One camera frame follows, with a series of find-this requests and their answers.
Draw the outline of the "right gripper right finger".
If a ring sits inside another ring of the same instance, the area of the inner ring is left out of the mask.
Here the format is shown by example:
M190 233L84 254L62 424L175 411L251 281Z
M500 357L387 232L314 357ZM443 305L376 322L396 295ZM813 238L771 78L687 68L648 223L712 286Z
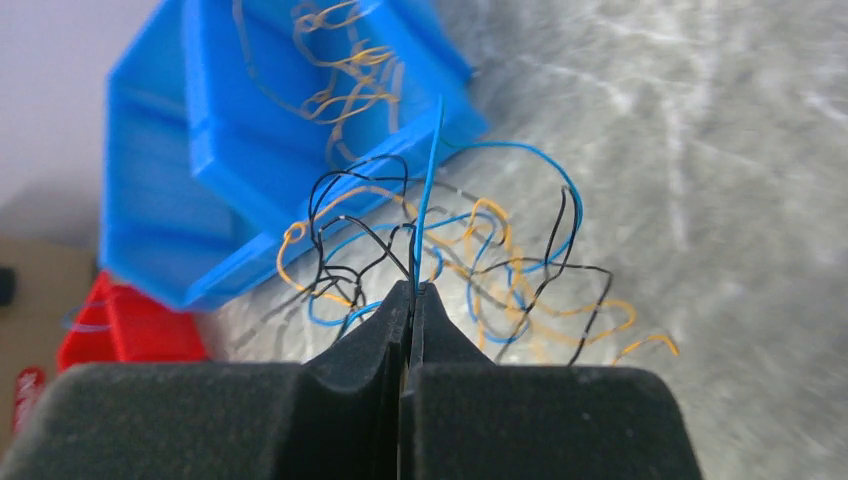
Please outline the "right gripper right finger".
M656 374L499 366L419 290L401 398L403 479L698 479L674 395Z

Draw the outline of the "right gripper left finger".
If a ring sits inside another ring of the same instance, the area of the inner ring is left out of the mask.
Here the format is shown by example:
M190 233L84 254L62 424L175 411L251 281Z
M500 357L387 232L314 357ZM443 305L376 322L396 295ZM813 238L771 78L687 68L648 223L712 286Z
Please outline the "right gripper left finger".
M5 479L386 479L412 288L303 363L101 363L44 394Z

